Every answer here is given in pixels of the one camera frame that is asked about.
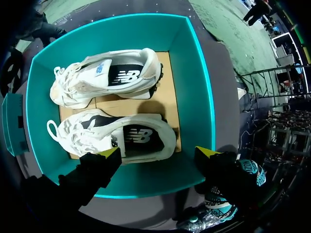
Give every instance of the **cardboard box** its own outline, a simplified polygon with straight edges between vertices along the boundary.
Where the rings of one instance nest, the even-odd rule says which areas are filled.
[[[177,111],[176,93],[173,82],[173,74],[168,52],[157,52],[160,62],[163,64],[163,78],[158,88],[149,100],[123,99],[117,95],[97,97],[91,101],[85,109],[69,109],[60,107],[61,121],[67,117],[88,110],[98,108],[105,113],[124,117],[137,113],[160,113],[167,119],[168,124],[174,129],[177,137],[175,152],[181,151],[181,139],[179,130],[179,118]],[[77,155],[69,154],[71,159],[79,159]]]

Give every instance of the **white shoelace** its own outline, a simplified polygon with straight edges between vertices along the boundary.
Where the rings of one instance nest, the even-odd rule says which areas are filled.
[[[55,128],[56,135],[50,129],[50,124]],[[76,155],[83,156],[87,152],[98,153],[99,150],[94,147],[94,141],[103,139],[103,135],[96,134],[91,131],[95,125],[95,119],[90,123],[87,129],[84,129],[81,124],[76,124],[74,129],[66,136],[62,137],[58,131],[57,125],[53,120],[47,122],[48,133],[50,136],[61,144],[66,144],[71,147]]]
[[[58,85],[61,87],[64,93],[73,94],[75,90],[71,90],[69,82],[73,79],[72,73],[80,70],[81,66],[78,66],[80,63],[73,63],[68,66],[66,69],[61,67],[54,68],[55,79],[58,82]]]

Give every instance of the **person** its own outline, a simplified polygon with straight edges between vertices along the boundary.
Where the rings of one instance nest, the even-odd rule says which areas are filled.
[[[245,15],[243,20],[248,22],[249,26],[252,26],[258,19],[260,19],[264,14],[268,15],[271,12],[271,6],[268,4],[268,0],[256,0],[256,5],[252,7]]]
[[[276,22],[273,21],[273,18],[271,16],[267,16],[267,18],[262,18],[260,21],[263,24],[265,30],[269,30],[276,25]]]
[[[34,41],[36,38],[40,38],[45,48],[51,43],[50,38],[58,39],[66,33],[65,29],[49,24],[44,13],[41,14],[33,9],[28,19],[18,30],[16,39]]]

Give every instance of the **sneaker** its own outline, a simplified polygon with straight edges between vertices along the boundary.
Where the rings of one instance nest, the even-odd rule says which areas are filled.
[[[248,21],[245,21],[244,19],[242,19],[242,22],[243,22],[247,27],[250,27],[249,24],[248,24]]]
[[[120,147],[123,163],[143,163],[167,159],[176,147],[175,133],[160,114],[113,117],[92,109],[71,115],[58,127],[49,120],[47,127],[55,141],[79,157]]]
[[[54,69],[50,98],[73,109],[86,108],[94,97],[117,94],[126,99],[150,99],[163,76],[151,49],[112,51],[80,63]]]

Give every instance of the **teal box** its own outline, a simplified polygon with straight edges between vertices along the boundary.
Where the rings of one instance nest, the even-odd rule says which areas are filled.
[[[215,116],[207,65],[190,20],[166,14],[134,14],[96,21],[69,32],[38,53],[31,65],[26,97],[29,137],[39,167],[58,183],[58,175],[72,171],[79,160],[47,132],[47,121],[60,123],[59,106],[50,100],[53,69],[67,67],[86,56],[151,48],[168,51],[179,113],[182,152],[171,158],[121,166],[96,197],[142,198],[176,192],[201,183],[195,146],[215,150]]]
[[[2,126],[7,150],[15,157],[29,151],[24,130],[23,95],[7,93],[2,103]]]

